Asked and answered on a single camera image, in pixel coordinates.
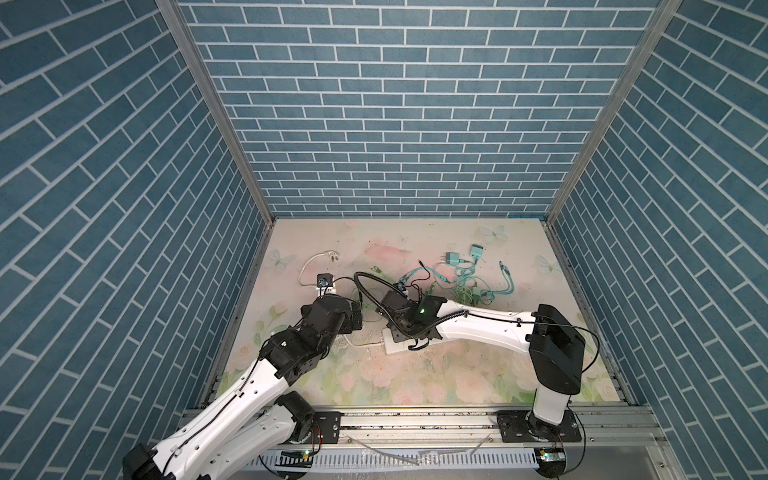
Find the white multicolour power strip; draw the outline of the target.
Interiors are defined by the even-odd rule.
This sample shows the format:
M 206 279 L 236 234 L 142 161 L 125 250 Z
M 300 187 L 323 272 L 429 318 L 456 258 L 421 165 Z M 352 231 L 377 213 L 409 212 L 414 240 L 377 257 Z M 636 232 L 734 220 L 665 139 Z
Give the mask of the white multicolour power strip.
M 410 351 L 412 347 L 416 347 L 419 344 L 418 340 L 406 339 L 404 341 L 396 342 L 392 331 L 384 329 L 382 331 L 383 345 L 385 353 L 387 355 L 395 355 L 403 352 Z

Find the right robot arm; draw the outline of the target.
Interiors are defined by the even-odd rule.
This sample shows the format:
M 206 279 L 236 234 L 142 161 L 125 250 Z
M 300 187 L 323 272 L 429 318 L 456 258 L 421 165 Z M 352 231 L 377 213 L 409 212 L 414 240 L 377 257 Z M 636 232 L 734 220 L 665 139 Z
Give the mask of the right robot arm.
M 538 386 L 524 416 L 527 434 L 556 442 L 570 422 L 566 410 L 580 393 L 586 340 L 555 307 L 541 304 L 532 312 L 504 312 L 466 306 L 427 295 L 412 300 L 389 292 L 376 312 L 387 319 L 387 351 L 406 340 L 467 340 L 526 355 Z

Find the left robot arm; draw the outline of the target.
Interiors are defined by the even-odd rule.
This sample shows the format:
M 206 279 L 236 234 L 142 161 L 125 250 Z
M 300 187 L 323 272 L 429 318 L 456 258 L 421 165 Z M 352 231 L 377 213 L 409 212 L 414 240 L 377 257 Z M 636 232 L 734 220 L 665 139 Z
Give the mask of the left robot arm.
M 227 479 L 266 450 L 303 439 L 315 411 L 293 384 L 330 353 L 338 335 L 361 327 L 359 302 L 317 297 L 196 417 L 153 447 L 132 448 L 122 460 L 124 478 Z

